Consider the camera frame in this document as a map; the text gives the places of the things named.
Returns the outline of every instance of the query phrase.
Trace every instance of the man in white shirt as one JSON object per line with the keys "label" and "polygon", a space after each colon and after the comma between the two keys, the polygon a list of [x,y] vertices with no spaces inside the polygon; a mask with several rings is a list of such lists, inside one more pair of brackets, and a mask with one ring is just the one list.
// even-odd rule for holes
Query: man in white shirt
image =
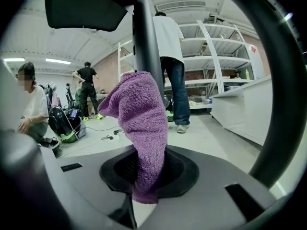
{"label": "man in white shirt", "polygon": [[185,133],[190,124],[190,108],[184,84],[184,61],[180,47],[184,36],[178,24],[163,12],[156,13],[153,17],[153,23],[158,42],[163,81],[165,83],[164,71],[166,70],[172,85],[174,122],[177,125],[177,132]]}
{"label": "man in white shirt", "polygon": [[[18,85],[24,86],[29,104],[20,120],[19,132],[31,136],[37,143],[46,145],[44,135],[48,128],[48,109],[44,90],[36,86],[35,68],[31,62],[23,64],[18,70]],[[55,148],[58,141],[51,142],[48,147]]]}

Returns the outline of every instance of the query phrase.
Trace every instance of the purple towel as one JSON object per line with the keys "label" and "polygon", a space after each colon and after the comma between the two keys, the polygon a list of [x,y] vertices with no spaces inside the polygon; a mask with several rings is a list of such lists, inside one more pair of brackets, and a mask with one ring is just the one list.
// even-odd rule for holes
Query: purple towel
{"label": "purple towel", "polygon": [[132,199],[143,204],[156,203],[155,183],[163,168],[167,143],[167,118],[156,82],[148,72],[124,74],[98,111],[118,118],[138,151],[138,178]]}

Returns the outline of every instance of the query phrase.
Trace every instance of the monitor screen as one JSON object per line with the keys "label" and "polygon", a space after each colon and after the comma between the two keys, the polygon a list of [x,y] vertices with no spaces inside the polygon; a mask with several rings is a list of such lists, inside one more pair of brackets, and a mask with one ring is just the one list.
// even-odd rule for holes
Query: monitor screen
{"label": "monitor screen", "polygon": [[78,109],[72,109],[71,115],[69,117],[75,118],[77,116],[77,113],[78,113]]}

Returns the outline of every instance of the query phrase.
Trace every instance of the dark hair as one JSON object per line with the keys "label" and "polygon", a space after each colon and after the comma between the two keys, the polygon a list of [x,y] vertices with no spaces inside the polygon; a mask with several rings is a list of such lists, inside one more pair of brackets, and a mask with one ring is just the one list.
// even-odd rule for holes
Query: dark hair
{"label": "dark hair", "polygon": [[32,62],[24,63],[18,70],[18,74],[23,71],[25,76],[30,76],[32,85],[36,85],[35,82],[35,68]]}
{"label": "dark hair", "polygon": [[157,12],[155,14],[155,16],[166,16],[166,13],[163,13],[163,12]]}

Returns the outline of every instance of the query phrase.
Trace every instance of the man in black shirt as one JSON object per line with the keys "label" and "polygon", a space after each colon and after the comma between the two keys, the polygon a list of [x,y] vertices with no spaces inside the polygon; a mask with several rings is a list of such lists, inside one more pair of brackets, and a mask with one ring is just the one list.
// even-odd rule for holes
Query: man in black shirt
{"label": "man in black shirt", "polygon": [[98,119],[102,119],[102,115],[100,115],[97,110],[98,101],[96,98],[96,91],[93,83],[93,76],[95,76],[97,79],[99,79],[99,77],[96,71],[91,68],[91,63],[85,62],[84,68],[75,71],[72,76],[82,81],[80,107],[84,121],[88,121],[87,96],[90,96],[91,98],[95,110],[95,115]]}

